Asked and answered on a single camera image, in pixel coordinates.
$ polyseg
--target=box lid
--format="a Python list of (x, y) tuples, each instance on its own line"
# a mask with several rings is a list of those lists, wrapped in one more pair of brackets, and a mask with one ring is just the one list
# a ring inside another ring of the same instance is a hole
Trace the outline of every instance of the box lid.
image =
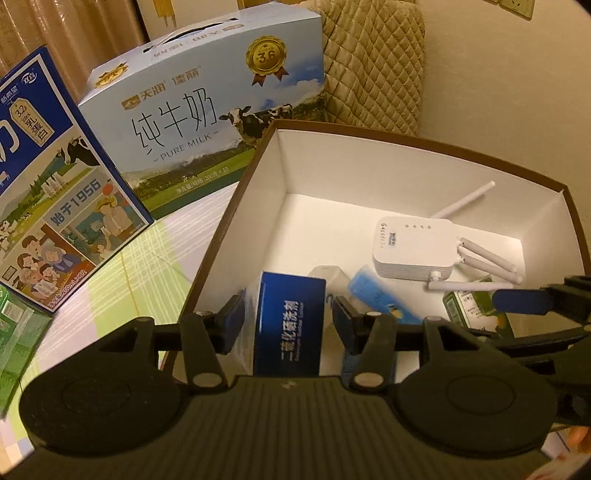
[(87, 81), (87, 94), (80, 101), (80, 105), (134, 73), (214, 40), (270, 25), (312, 18), (319, 18), (319, 15), (296, 5), (270, 2), (189, 25), (145, 45), (135, 47), (95, 68)]

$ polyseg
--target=beige couch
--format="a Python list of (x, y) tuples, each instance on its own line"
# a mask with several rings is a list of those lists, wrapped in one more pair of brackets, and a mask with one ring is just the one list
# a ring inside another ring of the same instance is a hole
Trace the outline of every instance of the beige couch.
[(413, 2), (306, 0), (322, 15), (329, 121), (417, 135), (423, 16)]

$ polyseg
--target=white router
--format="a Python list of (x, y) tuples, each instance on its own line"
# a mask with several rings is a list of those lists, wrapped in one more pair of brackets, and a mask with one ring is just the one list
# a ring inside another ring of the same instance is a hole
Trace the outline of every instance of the white router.
[[(454, 224), (443, 218), (481, 197), (494, 186), (495, 182), (490, 181), (431, 218), (382, 218), (376, 226), (373, 246), (374, 266), (378, 275), (426, 281), (430, 290), (438, 291), (492, 291), (513, 288), (513, 284), (522, 283), (523, 279), (517, 275), (515, 265), (466, 238), (458, 238)], [(476, 253), (493, 264), (471, 257), (466, 251)], [(444, 281), (458, 264), (491, 273), (507, 283)]]

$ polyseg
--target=brown curtain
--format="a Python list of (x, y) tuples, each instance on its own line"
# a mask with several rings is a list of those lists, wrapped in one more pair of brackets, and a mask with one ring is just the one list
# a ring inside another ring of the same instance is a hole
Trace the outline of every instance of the brown curtain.
[(94, 67), (145, 42), (133, 0), (0, 0), (0, 76), (47, 44), (76, 101)]

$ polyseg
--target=wall socket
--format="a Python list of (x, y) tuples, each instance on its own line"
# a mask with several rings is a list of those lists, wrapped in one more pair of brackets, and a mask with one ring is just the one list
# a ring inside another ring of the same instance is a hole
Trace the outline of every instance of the wall socket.
[(499, 5), (531, 20), (535, 0), (499, 0)]

